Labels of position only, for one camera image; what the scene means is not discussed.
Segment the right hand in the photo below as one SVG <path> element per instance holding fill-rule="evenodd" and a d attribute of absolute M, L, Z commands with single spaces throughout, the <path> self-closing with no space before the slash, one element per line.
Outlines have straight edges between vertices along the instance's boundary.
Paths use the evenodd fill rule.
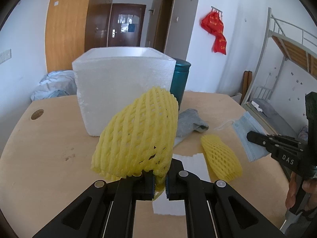
<path fill-rule="evenodd" d="M 287 209 L 292 208 L 296 202 L 296 192 L 297 192 L 296 176 L 297 175 L 294 172 L 292 172 L 291 179 L 288 186 L 287 197 L 285 200 L 285 206 Z M 305 210 L 308 211 L 308 210 L 316 208 L 316 204 L 317 204 L 316 178 L 304 181 L 302 188 L 305 192 L 310 194 L 310 198 L 308 203 L 305 206 Z"/>

